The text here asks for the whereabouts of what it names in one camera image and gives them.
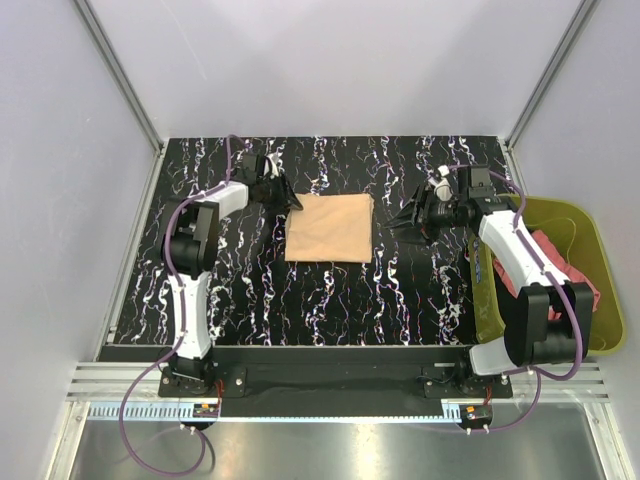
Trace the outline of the beige t shirt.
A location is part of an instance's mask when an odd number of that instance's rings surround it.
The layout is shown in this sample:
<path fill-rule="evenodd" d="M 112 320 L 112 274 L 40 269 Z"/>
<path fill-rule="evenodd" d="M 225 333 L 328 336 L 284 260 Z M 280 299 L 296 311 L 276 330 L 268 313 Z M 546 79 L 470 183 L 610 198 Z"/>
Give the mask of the beige t shirt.
<path fill-rule="evenodd" d="M 288 262 L 365 263 L 373 257 L 374 199 L 367 193 L 301 194 L 285 224 Z"/>

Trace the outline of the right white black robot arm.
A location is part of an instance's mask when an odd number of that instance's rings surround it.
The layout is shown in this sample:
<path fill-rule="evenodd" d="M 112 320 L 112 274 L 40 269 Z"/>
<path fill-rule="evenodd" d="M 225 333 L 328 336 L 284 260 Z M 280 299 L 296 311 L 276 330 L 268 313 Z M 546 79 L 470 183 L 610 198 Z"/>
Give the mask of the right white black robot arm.
<path fill-rule="evenodd" d="M 445 196 L 448 175 L 458 189 Z M 490 377 L 533 371 L 568 381 L 588 350 L 594 302 L 586 282 L 563 273 L 534 240 L 522 215 L 526 203 L 497 194 L 498 173 L 485 165 L 442 168 L 428 179 L 387 223 L 404 243 L 429 246 L 443 229 L 467 228 L 498 259 L 516 292 L 500 338 L 471 347 L 454 371 L 454 384 L 466 396 L 486 389 Z"/>

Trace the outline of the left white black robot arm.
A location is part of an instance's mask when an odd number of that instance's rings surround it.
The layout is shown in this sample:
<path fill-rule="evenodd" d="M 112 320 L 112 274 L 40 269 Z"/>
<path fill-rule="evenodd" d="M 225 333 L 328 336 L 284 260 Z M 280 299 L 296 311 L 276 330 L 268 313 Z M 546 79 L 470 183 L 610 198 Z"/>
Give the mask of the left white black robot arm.
<path fill-rule="evenodd" d="M 196 396 L 214 388 L 207 298 L 218 256 L 220 222 L 252 203 L 276 213 L 302 209 L 279 161 L 277 153 L 245 153 L 240 165 L 230 168 L 218 185 L 167 203 L 157 244 L 174 309 L 174 340 L 164 383 L 183 385 Z"/>

